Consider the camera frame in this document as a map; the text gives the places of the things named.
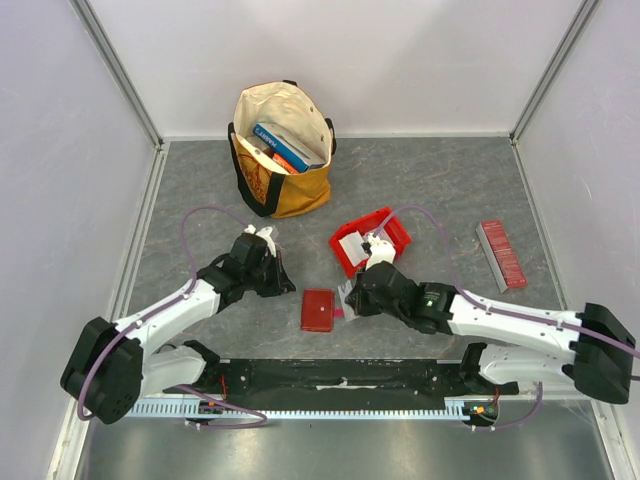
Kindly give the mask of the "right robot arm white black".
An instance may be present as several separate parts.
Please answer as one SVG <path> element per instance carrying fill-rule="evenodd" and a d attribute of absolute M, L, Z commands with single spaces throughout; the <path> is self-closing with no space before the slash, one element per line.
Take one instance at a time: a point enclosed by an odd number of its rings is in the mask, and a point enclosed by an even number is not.
<path fill-rule="evenodd" d="M 636 342 L 605 306 L 571 311 L 496 302 L 444 283 L 417 283 L 386 261 L 358 272 L 344 302 L 357 316 L 387 314 L 424 334 L 487 339 L 470 346 L 458 368 L 469 393 L 541 382 L 572 384 L 610 404 L 629 400 Z"/>

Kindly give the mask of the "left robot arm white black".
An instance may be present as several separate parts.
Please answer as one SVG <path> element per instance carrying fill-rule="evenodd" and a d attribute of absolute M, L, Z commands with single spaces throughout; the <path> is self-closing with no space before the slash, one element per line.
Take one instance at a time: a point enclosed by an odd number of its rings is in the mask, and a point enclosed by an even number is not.
<path fill-rule="evenodd" d="M 294 291 L 272 227 L 247 227 L 230 252 L 197 271 L 176 292 L 146 309 L 109 322 L 102 317 L 83 328 L 60 379 L 78 402 L 82 419 L 104 424 L 123 418 L 144 397 L 179 385 L 201 393 L 216 388 L 218 358 L 197 341 L 162 347 L 190 326 L 221 313 L 245 293 L 261 298 Z"/>

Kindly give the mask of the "red leather card holder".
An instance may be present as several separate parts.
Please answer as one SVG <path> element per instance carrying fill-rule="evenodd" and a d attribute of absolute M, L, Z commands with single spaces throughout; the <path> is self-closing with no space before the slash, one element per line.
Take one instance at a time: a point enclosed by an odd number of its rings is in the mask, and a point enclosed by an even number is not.
<path fill-rule="evenodd" d="M 329 333 L 333 330 L 334 320 L 343 317 L 344 310 L 336 304 L 333 290 L 319 288 L 304 290 L 300 317 L 302 331 Z"/>

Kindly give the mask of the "red plastic bin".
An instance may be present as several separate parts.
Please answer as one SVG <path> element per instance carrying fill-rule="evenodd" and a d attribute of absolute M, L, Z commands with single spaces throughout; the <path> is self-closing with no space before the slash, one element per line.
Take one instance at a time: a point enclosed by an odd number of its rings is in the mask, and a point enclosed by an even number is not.
<path fill-rule="evenodd" d="M 379 225 L 391 214 L 391 212 L 392 209 L 389 206 L 375 210 L 372 213 L 366 214 L 342 225 L 329 238 L 328 245 L 348 278 L 352 278 L 360 268 L 364 267 L 366 261 L 363 261 L 357 267 L 351 266 L 348 263 L 345 254 L 341 250 L 338 241 L 345 235 L 354 231 L 359 231 L 363 237 L 368 233 L 374 233 Z M 396 258 L 400 257 L 405 248 L 412 243 L 409 233 L 397 217 L 391 218 L 385 224 L 379 236 L 393 243 L 396 251 Z"/>

